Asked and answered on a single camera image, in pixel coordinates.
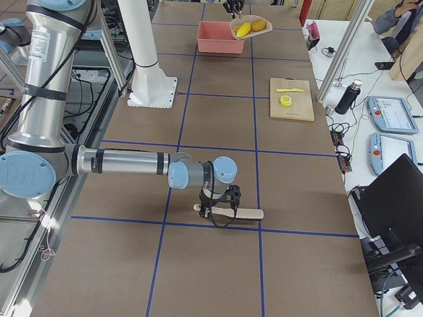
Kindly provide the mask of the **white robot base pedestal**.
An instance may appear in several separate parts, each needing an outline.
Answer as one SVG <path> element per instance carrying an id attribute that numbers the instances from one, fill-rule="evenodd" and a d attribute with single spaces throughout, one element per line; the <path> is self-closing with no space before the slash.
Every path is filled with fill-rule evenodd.
<path id="1" fill-rule="evenodd" d="M 146 1 L 118 2 L 135 63 L 129 107 L 169 109 L 178 79 L 168 77 L 159 65 Z"/>

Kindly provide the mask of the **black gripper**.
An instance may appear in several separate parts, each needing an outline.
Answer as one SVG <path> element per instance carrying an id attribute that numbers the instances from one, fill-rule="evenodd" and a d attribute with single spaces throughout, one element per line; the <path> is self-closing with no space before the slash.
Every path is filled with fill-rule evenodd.
<path id="1" fill-rule="evenodd" d="M 244 0 L 226 0 L 223 2 L 223 7 L 226 11 L 235 11 L 236 16 L 241 17 L 244 4 Z"/>
<path id="2" fill-rule="evenodd" d="M 225 192 L 212 192 L 208 189 L 200 190 L 200 210 L 199 216 L 201 218 L 209 219 L 210 207 L 217 205 L 218 203 L 227 203 L 227 195 Z"/>

